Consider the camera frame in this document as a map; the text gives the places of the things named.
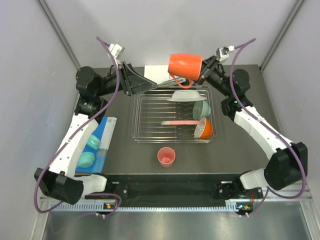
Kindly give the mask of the white paper manual booklet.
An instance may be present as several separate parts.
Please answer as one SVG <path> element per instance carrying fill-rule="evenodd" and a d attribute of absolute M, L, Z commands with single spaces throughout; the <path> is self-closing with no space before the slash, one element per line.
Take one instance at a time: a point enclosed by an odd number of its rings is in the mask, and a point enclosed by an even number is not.
<path fill-rule="evenodd" d="M 177 82 L 168 73 L 168 68 L 168 65 L 145 65 L 143 76 L 158 87 L 176 86 Z"/>

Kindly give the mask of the blue white headphone box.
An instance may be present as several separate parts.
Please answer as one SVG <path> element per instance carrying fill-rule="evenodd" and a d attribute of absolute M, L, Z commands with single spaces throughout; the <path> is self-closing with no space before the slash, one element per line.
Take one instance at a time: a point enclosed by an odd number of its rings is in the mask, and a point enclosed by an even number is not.
<path fill-rule="evenodd" d="M 111 139 L 117 123 L 116 117 L 104 117 L 93 131 L 77 162 L 76 171 L 102 173 Z"/>

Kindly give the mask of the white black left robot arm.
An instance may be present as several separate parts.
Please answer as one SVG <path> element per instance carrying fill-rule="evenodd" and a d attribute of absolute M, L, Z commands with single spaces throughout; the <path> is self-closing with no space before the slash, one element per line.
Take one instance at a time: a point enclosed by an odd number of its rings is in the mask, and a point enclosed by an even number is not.
<path fill-rule="evenodd" d="M 122 62 L 114 73 L 102 77 L 92 67 L 81 67 L 75 75 L 79 99 L 74 115 L 53 161 L 34 173 L 36 190 L 55 200 L 74 205 L 82 196 L 97 193 L 109 198 L 114 191 L 107 178 L 99 174 L 76 177 L 79 158 L 87 141 L 105 116 L 109 102 L 102 97 L 123 91 L 126 95 L 144 93 L 158 87 L 154 81 L 137 73 L 131 64 Z"/>

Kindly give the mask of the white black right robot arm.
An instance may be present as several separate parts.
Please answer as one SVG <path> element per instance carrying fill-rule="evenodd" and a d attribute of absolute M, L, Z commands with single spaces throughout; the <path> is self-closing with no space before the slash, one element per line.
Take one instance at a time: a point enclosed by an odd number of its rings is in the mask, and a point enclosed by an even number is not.
<path fill-rule="evenodd" d="M 239 182 L 233 185 L 233 192 L 239 198 L 245 198 L 254 188 L 269 187 L 278 191 L 298 181 L 305 184 L 308 174 L 307 146 L 282 136 L 258 113 L 246 97 L 249 80 L 248 72 L 243 69 L 226 75 L 217 56 L 202 61 L 198 83 L 207 82 L 226 97 L 221 102 L 223 114 L 244 129 L 269 160 L 265 168 L 239 177 Z"/>

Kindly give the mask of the pink white floral plate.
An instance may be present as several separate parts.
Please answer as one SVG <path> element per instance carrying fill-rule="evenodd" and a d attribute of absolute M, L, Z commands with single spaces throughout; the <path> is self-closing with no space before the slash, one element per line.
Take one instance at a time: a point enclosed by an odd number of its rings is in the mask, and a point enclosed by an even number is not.
<path fill-rule="evenodd" d="M 203 125 L 204 121 L 201 120 L 168 120 L 162 121 L 162 126 L 180 126 L 180 125 Z"/>

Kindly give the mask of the chrome wire dish rack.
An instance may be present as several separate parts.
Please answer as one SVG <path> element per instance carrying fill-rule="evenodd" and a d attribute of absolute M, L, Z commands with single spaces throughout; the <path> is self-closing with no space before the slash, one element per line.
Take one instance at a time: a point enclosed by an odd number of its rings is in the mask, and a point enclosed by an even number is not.
<path fill-rule="evenodd" d="M 216 136 L 212 91 L 208 86 L 196 86 L 193 90 L 204 97 L 211 112 L 213 133 L 209 137 L 195 138 L 195 125 L 162 125 L 164 121 L 192 121 L 195 101 L 174 102 L 168 99 L 181 88 L 160 87 L 134 97 L 131 135 L 139 143 L 209 143 Z"/>

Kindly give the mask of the pink plastic cup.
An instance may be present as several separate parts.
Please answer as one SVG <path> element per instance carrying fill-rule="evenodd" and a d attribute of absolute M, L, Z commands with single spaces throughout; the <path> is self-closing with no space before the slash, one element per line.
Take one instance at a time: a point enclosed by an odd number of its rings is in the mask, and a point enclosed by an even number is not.
<path fill-rule="evenodd" d="M 169 168 L 176 159 L 176 152 L 170 147 L 163 147 L 158 151 L 157 159 L 162 167 Z"/>

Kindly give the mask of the mint green ceramic bowl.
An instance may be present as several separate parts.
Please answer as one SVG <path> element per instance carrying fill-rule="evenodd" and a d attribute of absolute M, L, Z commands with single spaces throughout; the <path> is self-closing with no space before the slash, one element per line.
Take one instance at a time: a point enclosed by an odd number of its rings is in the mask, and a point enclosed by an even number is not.
<path fill-rule="evenodd" d="M 193 106 L 192 116 L 194 120 L 206 118 L 211 114 L 211 108 L 206 100 L 196 101 Z"/>

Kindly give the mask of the aluminium frame rail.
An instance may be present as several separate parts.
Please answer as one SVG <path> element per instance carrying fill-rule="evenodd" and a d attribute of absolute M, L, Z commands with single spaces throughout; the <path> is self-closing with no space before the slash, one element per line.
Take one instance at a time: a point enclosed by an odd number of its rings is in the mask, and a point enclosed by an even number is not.
<path fill-rule="evenodd" d="M 33 240 L 317 240 L 320 216 L 295 183 L 239 190 L 234 175 L 109 175 L 106 196 L 38 216 Z"/>

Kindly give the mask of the white fluted plate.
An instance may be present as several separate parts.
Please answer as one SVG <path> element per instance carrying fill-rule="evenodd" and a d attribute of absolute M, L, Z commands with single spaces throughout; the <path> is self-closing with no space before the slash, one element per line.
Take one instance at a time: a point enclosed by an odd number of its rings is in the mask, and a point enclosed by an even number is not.
<path fill-rule="evenodd" d="M 176 90 L 167 100 L 170 102 L 196 102 L 205 99 L 197 90 Z"/>

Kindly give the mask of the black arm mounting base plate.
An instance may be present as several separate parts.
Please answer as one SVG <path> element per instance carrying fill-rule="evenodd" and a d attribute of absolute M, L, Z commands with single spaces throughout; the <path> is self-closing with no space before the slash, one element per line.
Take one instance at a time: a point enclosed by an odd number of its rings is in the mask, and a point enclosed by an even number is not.
<path fill-rule="evenodd" d="M 223 207 L 226 200 L 263 198 L 261 188 L 245 190 L 239 174 L 109 174 L 104 190 L 121 197 L 122 207 Z"/>

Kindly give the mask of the white orange bowl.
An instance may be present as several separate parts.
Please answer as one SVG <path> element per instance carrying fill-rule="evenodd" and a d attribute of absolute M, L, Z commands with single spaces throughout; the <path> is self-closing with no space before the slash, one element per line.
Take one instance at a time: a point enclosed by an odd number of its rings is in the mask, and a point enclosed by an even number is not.
<path fill-rule="evenodd" d="M 198 138 L 209 138 L 214 132 L 212 123 L 206 117 L 203 117 L 200 121 L 202 123 L 198 124 L 196 126 L 196 128 L 194 130 L 194 137 L 196 139 L 198 139 Z"/>

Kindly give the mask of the orange ceramic mug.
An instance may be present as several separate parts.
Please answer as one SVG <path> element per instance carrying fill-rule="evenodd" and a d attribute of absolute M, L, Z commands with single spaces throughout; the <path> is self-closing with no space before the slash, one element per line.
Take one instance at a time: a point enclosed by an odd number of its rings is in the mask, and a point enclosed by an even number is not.
<path fill-rule="evenodd" d="M 190 53 L 175 53 L 169 58 L 169 75 L 183 89 L 189 89 L 194 81 L 198 81 L 202 69 L 203 58 L 201 55 Z M 188 80 L 189 85 L 182 85 L 177 77 Z"/>

